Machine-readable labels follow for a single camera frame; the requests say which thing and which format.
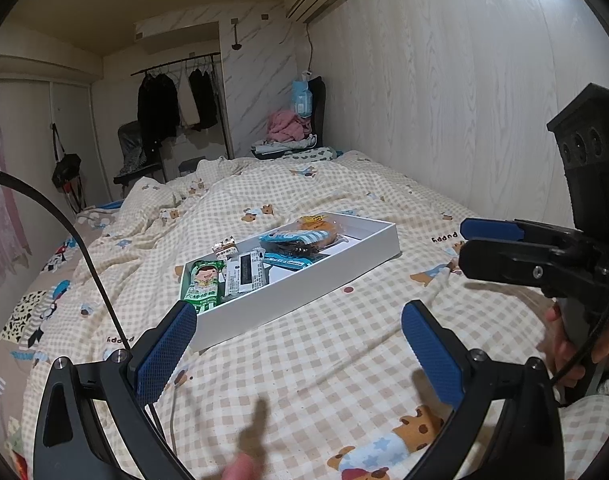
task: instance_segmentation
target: metal bolt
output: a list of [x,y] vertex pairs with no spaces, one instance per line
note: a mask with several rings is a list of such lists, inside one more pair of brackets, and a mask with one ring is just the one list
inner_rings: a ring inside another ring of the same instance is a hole
[[486,361],[487,358],[489,357],[487,355],[487,352],[485,352],[484,350],[481,350],[479,348],[472,348],[469,351],[469,355],[472,357],[472,359],[474,361],[476,361],[477,363],[481,362],[481,361]]
[[115,363],[123,362],[129,356],[129,352],[124,348],[119,348],[111,354],[111,360]]
[[56,370],[62,370],[66,364],[67,361],[69,359],[67,359],[66,357],[59,357],[54,361],[54,368],[56,368]]
[[530,357],[527,361],[527,365],[531,366],[534,370],[542,370],[544,367],[543,362],[537,357]]

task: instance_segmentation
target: blue gripper pad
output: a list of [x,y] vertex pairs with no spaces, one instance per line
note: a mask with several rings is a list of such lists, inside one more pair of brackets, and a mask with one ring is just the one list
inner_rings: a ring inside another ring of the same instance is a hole
[[416,354],[438,398],[457,410],[465,396],[463,371],[438,333],[443,335],[443,333],[449,332],[453,335],[453,339],[457,342],[454,344],[451,341],[451,346],[455,347],[452,348],[453,351],[466,352],[467,350],[453,332],[447,331],[438,324],[422,301],[416,300],[407,303],[403,308],[401,322],[407,342],[413,353]]
[[487,238],[519,242],[525,237],[525,232],[515,222],[484,218],[465,218],[460,224],[460,234],[465,240]]
[[156,328],[144,332],[132,349],[127,378],[140,407],[156,402],[196,333],[195,307],[178,301]]

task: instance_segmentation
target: black handbag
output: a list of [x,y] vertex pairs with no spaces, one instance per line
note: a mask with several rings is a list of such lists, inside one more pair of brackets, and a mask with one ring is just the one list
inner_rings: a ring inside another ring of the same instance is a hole
[[[54,156],[56,158],[56,168],[54,174],[51,176],[51,182],[54,183],[57,189],[62,190],[69,202],[69,206],[75,213],[79,213],[86,207],[86,200],[82,192],[82,181],[80,180],[80,157],[76,153],[66,153],[64,146],[60,140],[58,129],[56,124],[51,124],[51,130],[53,132],[54,141]],[[60,145],[62,151],[62,158],[58,155],[57,145]],[[74,183],[78,185],[78,191],[76,192]],[[69,194],[73,197],[76,207],[74,207],[69,200]]]

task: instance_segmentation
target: pink clothing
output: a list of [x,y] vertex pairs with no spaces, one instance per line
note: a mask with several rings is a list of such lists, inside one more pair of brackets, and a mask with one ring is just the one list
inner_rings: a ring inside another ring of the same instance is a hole
[[267,139],[276,142],[303,140],[311,133],[311,120],[291,110],[280,110],[268,118]]

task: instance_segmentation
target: bed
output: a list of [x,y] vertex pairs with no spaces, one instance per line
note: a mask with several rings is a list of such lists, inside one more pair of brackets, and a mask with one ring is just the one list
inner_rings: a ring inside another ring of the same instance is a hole
[[[266,205],[270,213],[249,221],[247,209]],[[467,347],[496,360],[545,357],[550,300],[524,287],[470,282],[457,267],[458,226],[474,213],[359,152],[315,162],[202,160],[168,184],[140,179],[119,211],[86,212],[77,226],[126,336],[137,340],[175,303],[177,266],[230,235],[241,240],[323,210],[396,222],[402,254],[258,329],[185,353],[156,409],[167,441],[197,478],[221,472],[239,449],[262,461],[267,479],[404,478],[427,444],[404,431],[450,413],[401,333],[409,300],[424,301]],[[22,334],[0,340],[0,449],[15,463],[26,458],[29,477],[53,359],[100,360],[120,347],[71,244],[27,291],[30,315],[19,308],[12,316],[26,317]],[[40,340],[29,349],[37,324]],[[461,474],[482,458],[500,408],[492,404]],[[98,412],[120,465],[140,476],[106,406]],[[562,409],[561,421],[566,477],[577,478],[609,435],[609,396]],[[402,435],[400,452],[387,451],[392,434]]]

